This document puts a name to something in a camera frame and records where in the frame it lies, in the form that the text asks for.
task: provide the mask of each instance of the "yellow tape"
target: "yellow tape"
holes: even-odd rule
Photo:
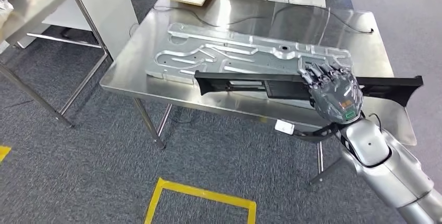
[[[6,157],[9,151],[11,151],[10,147],[0,146],[0,162]]]
[[[256,202],[246,200],[243,198],[230,196],[227,194],[220,194],[209,190],[198,189],[193,186],[187,186],[180,183],[158,179],[155,190],[152,195],[151,202],[149,204],[148,212],[144,224],[150,224],[155,213],[156,205],[158,204],[159,197],[163,189],[169,189],[178,193],[193,195],[201,197],[211,201],[221,202],[237,207],[243,207],[249,210],[249,216],[247,217],[247,224],[254,224],[256,220]]]

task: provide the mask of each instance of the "robotic hand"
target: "robotic hand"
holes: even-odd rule
[[[363,95],[350,70],[314,65],[298,73],[316,111],[339,124],[343,159],[385,204],[408,223],[442,223],[442,196],[420,162],[385,129],[362,114]]]
[[[350,70],[338,64],[313,65],[298,73],[309,85],[316,111],[324,119],[339,124],[361,116],[363,95]]]

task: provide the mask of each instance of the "robot finger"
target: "robot finger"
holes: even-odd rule
[[[322,71],[326,74],[330,74],[333,71],[335,71],[329,64],[321,64],[320,68],[322,69]]]
[[[308,85],[312,85],[315,82],[312,76],[305,69],[299,69],[298,73]]]
[[[341,71],[341,69],[342,69],[342,66],[338,63],[331,64],[331,67],[334,68],[334,70],[336,70],[336,71]]]
[[[316,76],[316,78],[318,78],[318,80],[319,80],[320,77],[322,77],[322,76],[324,75],[324,73],[323,73],[322,70],[318,67],[317,64],[309,65],[309,66],[306,68],[306,70],[311,71],[311,72]]]

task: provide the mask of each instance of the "black bracket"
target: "black bracket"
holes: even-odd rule
[[[219,91],[262,91],[268,98],[309,100],[309,87],[295,74],[206,73],[196,71],[201,95]],[[422,76],[414,78],[356,77],[364,96],[389,99],[402,107],[422,86]]]

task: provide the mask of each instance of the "metal table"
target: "metal table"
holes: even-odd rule
[[[3,27],[0,29],[0,42],[6,40],[10,44],[13,44],[24,37],[28,32],[32,31],[37,25],[39,25],[48,15],[50,15],[59,5],[61,5],[65,0],[8,0],[14,7],[14,11],[9,16],[8,20],[5,22]],[[49,111],[56,119],[60,120],[67,126],[72,126],[72,124],[63,116],[66,110],[73,103],[73,101],[80,94],[84,86],[91,79],[91,77],[98,70],[102,62],[110,57],[106,46],[103,43],[98,31],[92,22],[86,8],[81,0],[75,0],[79,6],[81,12],[83,13],[86,21],[92,29],[100,47],[103,49],[104,54],[88,75],[83,79],[80,85],[75,89],[74,93],[66,102],[65,106],[57,111],[48,102],[46,102],[37,92],[35,92],[28,85],[23,83],[20,78],[15,75],[6,65],[0,62],[0,73],[2,73],[6,78],[8,78],[16,86],[20,87],[26,93],[28,93],[34,100],[39,102],[46,110]]]
[[[251,117],[261,122],[272,123],[277,119],[284,119],[295,123],[300,130],[312,130],[328,124],[312,109],[245,97],[235,93],[209,93],[201,96],[198,86],[147,76],[144,71],[146,60],[157,54],[153,52],[153,46],[167,34],[167,27],[171,23],[205,26],[188,10],[204,21],[218,26],[224,25],[223,28],[231,31],[348,49],[352,55],[354,73],[357,76],[394,76],[376,21],[373,14],[369,12],[337,9],[332,9],[330,12],[329,9],[318,7],[261,0],[210,0],[206,1],[204,7],[158,0],[155,7],[156,9],[151,9],[148,13],[100,84],[105,90],[135,98],[144,123],[159,147],[165,145],[159,136],[172,104],[217,114]],[[177,7],[186,10],[160,7]],[[253,16],[265,17],[265,19],[248,19],[225,26]],[[357,33],[345,26],[336,16],[357,29],[364,31],[373,29],[374,33]],[[157,131],[139,98],[155,98],[169,103]],[[382,126],[403,143],[416,144],[405,108],[392,101],[366,98],[363,110],[367,114],[377,113]],[[318,168],[320,171],[323,170],[321,144],[318,145]]]

